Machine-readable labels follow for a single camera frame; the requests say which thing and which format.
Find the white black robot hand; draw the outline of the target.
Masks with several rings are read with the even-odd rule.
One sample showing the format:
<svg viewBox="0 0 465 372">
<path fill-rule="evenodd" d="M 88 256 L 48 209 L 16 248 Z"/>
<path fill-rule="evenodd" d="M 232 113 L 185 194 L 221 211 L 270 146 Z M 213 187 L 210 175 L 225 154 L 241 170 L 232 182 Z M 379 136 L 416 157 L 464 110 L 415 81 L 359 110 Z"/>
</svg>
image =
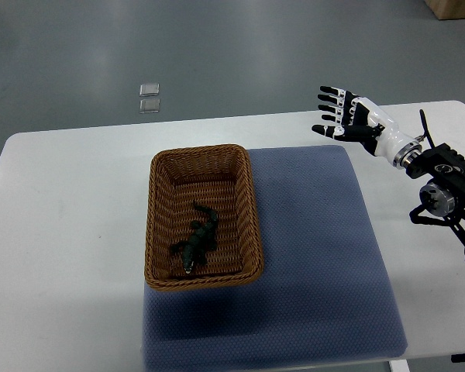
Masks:
<svg viewBox="0 0 465 372">
<path fill-rule="evenodd" d="M 398 123 L 369 98 L 329 86 L 322 86 L 323 124 L 312 131 L 340 141 L 360 143 L 372 156 L 385 158 L 397 169 L 406 168 L 421 152 L 419 141 L 403 133 Z"/>
</svg>

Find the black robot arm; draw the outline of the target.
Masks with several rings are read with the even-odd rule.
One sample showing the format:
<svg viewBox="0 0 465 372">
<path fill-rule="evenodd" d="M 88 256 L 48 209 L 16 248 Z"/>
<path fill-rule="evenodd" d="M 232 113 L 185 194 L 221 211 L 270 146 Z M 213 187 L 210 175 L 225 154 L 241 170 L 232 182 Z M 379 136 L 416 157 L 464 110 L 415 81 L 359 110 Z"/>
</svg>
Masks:
<svg viewBox="0 0 465 372">
<path fill-rule="evenodd" d="M 419 111 L 423 135 L 429 148 L 410 150 L 400 161 L 412 179 L 426 174 L 432 178 L 419 191 L 420 205 L 409 217 L 412 223 L 450 228 L 464 247 L 465 259 L 465 157 L 448 144 L 434 144 L 425 113 Z"/>
</svg>

